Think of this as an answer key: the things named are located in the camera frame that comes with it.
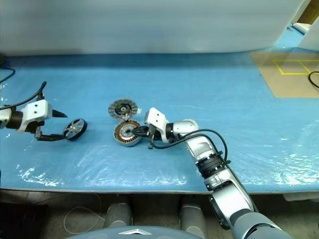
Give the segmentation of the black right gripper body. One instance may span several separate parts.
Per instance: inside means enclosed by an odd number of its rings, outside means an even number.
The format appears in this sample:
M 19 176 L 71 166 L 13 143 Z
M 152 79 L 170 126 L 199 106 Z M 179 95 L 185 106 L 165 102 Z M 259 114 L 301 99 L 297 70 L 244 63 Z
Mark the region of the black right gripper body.
M 161 141 L 161 133 L 157 130 L 157 128 L 153 125 L 149 126 L 148 129 L 148 149 L 159 149 L 160 147 L 154 143 L 154 141 Z

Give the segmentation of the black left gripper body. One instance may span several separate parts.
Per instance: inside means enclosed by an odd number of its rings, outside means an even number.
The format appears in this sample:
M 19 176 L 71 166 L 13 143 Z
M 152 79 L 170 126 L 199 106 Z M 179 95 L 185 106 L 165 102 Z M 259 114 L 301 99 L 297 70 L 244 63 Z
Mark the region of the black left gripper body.
M 33 121 L 30 122 L 25 131 L 34 134 L 35 139 L 38 141 L 45 141 L 45 137 L 42 135 L 41 127 L 45 125 L 45 121 Z

